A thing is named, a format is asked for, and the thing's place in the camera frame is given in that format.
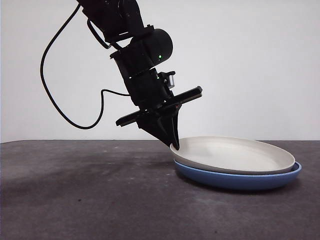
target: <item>black cable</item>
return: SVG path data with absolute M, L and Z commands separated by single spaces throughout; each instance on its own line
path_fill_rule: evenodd
M 41 59 L 41 64 L 40 64 L 40 76 L 41 76 L 41 80 L 42 80 L 42 84 L 44 86 L 44 89 L 47 93 L 47 95 L 49 96 L 53 106 L 55 107 L 55 109 L 61 114 L 61 116 L 67 120 L 68 123 L 70 123 L 72 126 L 78 128 L 78 129 L 92 129 L 94 126 L 96 126 L 101 117 L 102 114 L 104 112 L 104 92 L 109 92 L 112 94 L 116 94 L 116 95 L 120 95 L 120 96 L 130 96 L 129 94 L 124 94 L 124 93 L 119 93 L 116 91 L 112 91 L 112 90 L 108 90 L 108 89 L 102 89 L 101 90 L 101 110 L 100 110 L 100 114 L 97 118 L 97 120 L 94 122 L 94 124 L 90 125 L 90 126 L 80 126 L 76 123 L 74 123 L 73 121 L 71 121 L 62 111 L 61 109 L 58 107 L 58 105 L 56 104 L 54 98 L 52 97 L 51 93 L 49 92 L 49 89 L 47 87 L 46 81 L 45 81 L 45 77 L 44 77 L 44 63 L 45 63 L 45 59 L 46 59 L 46 55 L 50 49 L 50 47 L 52 46 L 52 44 L 54 43 L 54 41 L 57 39 L 57 37 L 59 36 L 59 34 L 63 31 L 63 29 L 67 26 L 67 24 L 71 21 L 71 19 L 76 15 L 77 11 L 80 8 L 80 4 L 78 4 L 78 6 L 75 8 L 75 10 L 73 11 L 73 13 L 70 15 L 70 17 L 65 21 L 65 23 L 62 25 L 62 27 L 58 30 L 58 32 L 54 35 L 54 37 L 51 39 L 51 41 L 49 42 L 48 46 L 45 48 L 44 53 L 42 55 L 42 59 Z
M 96 30 L 95 30 L 94 27 L 92 26 L 92 23 L 91 23 L 90 19 L 88 19 L 88 20 L 86 21 L 86 24 L 87 24 L 89 30 L 91 31 L 91 33 L 93 34 L 93 36 L 95 37 L 95 39 L 102 45 L 102 47 L 104 47 L 105 49 L 109 49 L 109 48 L 111 48 L 111 46 L 112 46 L 112 47 L 114 47 L 114 48 L 117 49 L 117 50 L 122 50 L 122 49 L 123 49 L 123 48 L 122 48 L 118 43 L 116 43 L 115 41 L 110 42 L 109 45 L 106 44 L 105 41 L 99 36 L 99 34 L 96 32 Z
M 90 29 L 91 33 L 93 34 L 93 36 L 95 37 L 95 39 L 102 45 L 102 47 L 104 47 L 105 49 L 111 48 L 112 45 L 111 44 L 108 45 L 105 43 L 105 41 L 103 41 L 103 39 L 99 36 L 99 34 L 96 32 L 96 30 L 92 26 L 91 21 L 89 19 L 86 21 L 86 24 Z

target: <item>plate rim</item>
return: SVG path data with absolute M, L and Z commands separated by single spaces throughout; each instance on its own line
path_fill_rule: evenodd
M 214 173 L 218 173 L 218 171 L 221 171 L 222 173 L 225 173 L 225 174 L 232 174 L 232 175 L 235 175 L 237 173 L 239 173 L 240 175 L 263 175 L 261 173 L 264 173 L 264 175 L 272 175 L 272 174 L 283 174 L 284 172 L 280 172 L 280 173 L 274 173 L 274 172 L 279 172 L 279 171 L 283 171 L 283 170 L 287 170 L 287 169 L 290 169 L 294 166 L 294 164 L 296 163 L 296 158 L 290 153 L 288 152 L 287 150 L 281 148 L 281 147 L 278 147 L 278 146 L 275 146 L 275 145 L 272 145 L 272 144 L 269 144 L 269 143 L 266 143 L 266 142 L 263 142 L 263 141 L 259 141 L 259 140 L 251 140 L 251 139 L 246 139 L 246 138 L 239 138 L 239 137 L 233 137 L 233 136 L 190 136 L 190 137 L 183 137 L 181 138 L 180 140 L 186 140 L 186 139 L 195 139 L 195 138 L 201 138 L 201 139 L 204 139 L 204 138 L 220 138 L 220 139 L 233 139 L 233 140 L 241 140 L 241 141 L 248 141 L 248 142 L 253 142 L 253 143 L 258 143 L 258 144 L 261 144 L 261 145 L 268 145 L 269 147 L 272 147 L 272 148 L 276 148 L 276 149 L 279 149 L 283 152 L 285 152 L 286 154 L 288 154 L 292 159 L 293 159 L 293 163 L 286 166 L 286 167 L 283 167 L 281 169 L 278 169 L 278 170 L 268 170 L 268 171 L 261 171 L 261 170 L 238 170 L 238 169 L 231 169 L 231 168 L 222 168 L 222 167 L 217 167 L 217 166 L 211 166 L 211 165 L 207 165 L 207 164 L 203 164 L 203 163 L 199 163 L 199 162 L 196 162 L 196 161 L 192 161 L 190 159 L 187 159 L 181 155 L 179 155 L 179 151 L 176 150 L 176 148 L 173 146 L 173 144 L 170 144 L 170 151 L 172 154 L 178 156 L 179 158 L 185 160 L 186 162 L 193 162 L 193 163 L 196 163 L 197 165 L 200 165 L 200 166 L 204 166 L 204 167 L 207 167 L 208 169 L 209 168 L 214 168 L 216 171 L 213 171 L 213 170 L 208 170 L 208 169 L 202 169 L 204 171 L 208 171 L 208 172 L 214 172 Z
M 207 173 L 207 174 L 214 174 L 214 175 L 222 175 L 222 176 L 230 176 L 230 177 L 245 177 L 245 178 L 272 178 L 272 177 L 282 177 L 282 176 L 287 176 L 287 175 L 292 175 L 295 173 L 298 173 L 302 169 L 302 165 L 295 161 L 293 165 L 297 164 L 298 168 L 294 171 L 289 171 L 289 172 L 283 172 L 283 173 L 275 173 L 275 174 L 257 174 L 257 175 L 252 175 L 252 174 L 237 174 L 237 173 L 225 173 L 225 172 L 217 172 L 217 171 L 208 171 L 208 170 L 203 170 L 191 166 L 184 165 L 174 159 L 174 163 L 180 165 L 183 168 L 191 169 L 196 172 L 201 172 L 201 173 Z

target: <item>blue plate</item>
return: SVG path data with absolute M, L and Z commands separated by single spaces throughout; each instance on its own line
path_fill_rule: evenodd
M 196 182 L 223 189 L 257 191 L 282 187 L 293 181 L 302 169 L 295 162 L 290 172 L 268 175 L 242 175 L 206 171 L 174 161 L 177 170 Z

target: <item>black robotic arm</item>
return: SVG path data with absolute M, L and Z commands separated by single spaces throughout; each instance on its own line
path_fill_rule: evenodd
M 182 104 L 201 97 L 202 89 L 198 86 L 174 96 L 170 89 L 175 86 L 175 72 L 158 73 L 154 68 L 173 52 L 173 43 L 168 33 L 154 29 L 152 25 L 144 27 L 135 0 L 77 1 L 88 17 L 87 24 L 95 38 L 106 49 L 111 46 L 117 49 L 110 57 L 120 70 L 132 102 L 139 107 L 139 111 L 118 119 L 116 125 L 123 127 L 136 122 L 140 129 L 167 146 L 173 144 L 179 149 L 179 109 Z M 91 23 L 103 33 L 104 41 Z M 130 43 L 125 47 L 117 43 L 130 38 Z

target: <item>white plate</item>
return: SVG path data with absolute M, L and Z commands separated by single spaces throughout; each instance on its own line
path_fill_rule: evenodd
M 186 166 L 228 174 L 266 175 L 287 173 L 295 157 L 260 141 L 225 136 L 198 136 L 179 140 L 180 149 L 171 144 L 174 159 Z

